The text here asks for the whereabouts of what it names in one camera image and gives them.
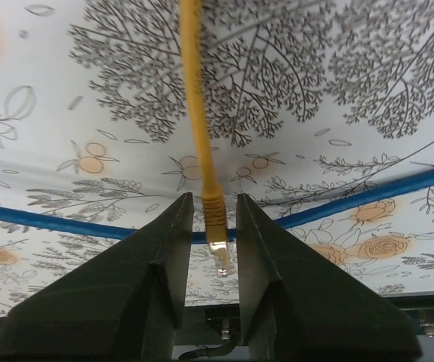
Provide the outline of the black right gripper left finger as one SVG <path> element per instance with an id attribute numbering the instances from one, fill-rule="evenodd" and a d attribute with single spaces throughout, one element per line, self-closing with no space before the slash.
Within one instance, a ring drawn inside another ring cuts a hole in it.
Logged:
<path id="1" fill-rule="evenodd" d="M 183 319 L 193 197 L 13 308 L 0 361 L 169 361 Z"/>

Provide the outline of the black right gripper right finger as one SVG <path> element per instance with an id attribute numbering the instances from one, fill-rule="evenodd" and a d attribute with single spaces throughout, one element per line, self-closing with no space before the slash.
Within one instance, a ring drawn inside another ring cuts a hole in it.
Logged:
<path id="1" fill-rule="evenodd" d="M 237 202 L 242 342 L 258 361 L 414 361 L 409 317 L 272 221 Z"/>

